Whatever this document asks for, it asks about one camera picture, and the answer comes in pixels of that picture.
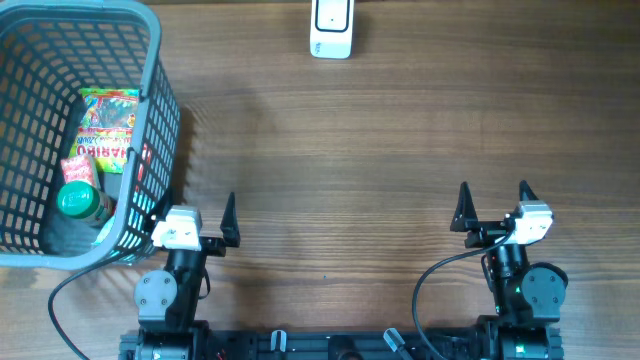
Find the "green lid jar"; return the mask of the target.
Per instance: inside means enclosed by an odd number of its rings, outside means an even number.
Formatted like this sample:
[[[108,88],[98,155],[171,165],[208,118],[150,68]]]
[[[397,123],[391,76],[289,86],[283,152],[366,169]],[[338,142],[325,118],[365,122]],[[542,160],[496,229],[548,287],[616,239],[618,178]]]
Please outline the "green lid jar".
[[[63,215],[90,226],[102,226],[114,215],[111,198],[82,181],[65,184],[58,192],[56,203]]]

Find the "small red white box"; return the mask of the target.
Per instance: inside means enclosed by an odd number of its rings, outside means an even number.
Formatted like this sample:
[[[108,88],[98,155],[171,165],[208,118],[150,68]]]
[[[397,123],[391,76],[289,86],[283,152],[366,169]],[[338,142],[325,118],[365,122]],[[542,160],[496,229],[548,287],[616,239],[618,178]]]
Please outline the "small red white box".
[[[91,155],[82,154],[62,159],[60,165],[65,183],[81,181],[101,190],[96,164]]]

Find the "Haribo gummy candy bag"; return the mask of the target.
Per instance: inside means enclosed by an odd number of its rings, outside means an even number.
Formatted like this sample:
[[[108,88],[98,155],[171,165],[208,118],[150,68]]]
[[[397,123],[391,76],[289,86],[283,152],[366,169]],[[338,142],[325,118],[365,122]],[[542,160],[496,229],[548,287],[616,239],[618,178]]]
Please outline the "Haribo gummy candy bag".
[[[80,93],[85,112],[69,156],[88,154],[99,172],[122,174],[136,122],[139,91],[83,88]]]

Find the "teal wet wipes pack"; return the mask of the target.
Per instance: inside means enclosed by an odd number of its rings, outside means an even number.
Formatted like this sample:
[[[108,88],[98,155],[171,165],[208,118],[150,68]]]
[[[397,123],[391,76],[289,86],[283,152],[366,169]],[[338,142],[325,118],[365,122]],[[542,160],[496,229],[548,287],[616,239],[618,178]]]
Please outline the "teal wet wipes pack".
[[[105,222],[105,224],[102,226],[101,230],[99,231],[98,235],[96,236],[96,239],[91,244],[93,248],[101,245],[103,241],[108,237],[109,233],[111,232],[114,226],[115,220],[116,220],[116,217],[112,216]]]

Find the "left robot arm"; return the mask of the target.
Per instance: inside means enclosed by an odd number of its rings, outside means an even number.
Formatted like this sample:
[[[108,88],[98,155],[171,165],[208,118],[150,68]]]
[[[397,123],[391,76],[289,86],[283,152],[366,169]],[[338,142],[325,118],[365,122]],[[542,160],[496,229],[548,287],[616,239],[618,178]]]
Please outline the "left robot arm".
[[[220,223],[220,237],[201,233],[198,208],[173,203],[166,191],[146,215],[144,230],[152,245],[168,252],[165,266],[153,270],[136,284],[134,302],[138,308],[138,333],[121,338],[121,359],[208,359],[212,332],[206,321],[195,319],[201,287],[210,285],[206,270],[209,257],[223,257],[237,248],[241,235],[236,198],[228,196]]]

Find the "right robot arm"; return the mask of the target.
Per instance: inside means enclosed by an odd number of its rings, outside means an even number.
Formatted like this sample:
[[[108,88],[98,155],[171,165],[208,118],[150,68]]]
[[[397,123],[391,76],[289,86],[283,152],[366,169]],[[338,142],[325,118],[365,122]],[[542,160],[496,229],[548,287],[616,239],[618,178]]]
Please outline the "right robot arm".
[[[482,315],[469,331],[471,359],[561,360],[560,320],[568,276],[559,267],[532,264],[527,248],[543,240],[554,221],[551,207],[526,181],[519,202],[502,220],[478,219],[469,185],[460,186],[450,230],[465,232],[465,247],[482,253],[481,266],[496,314]]]

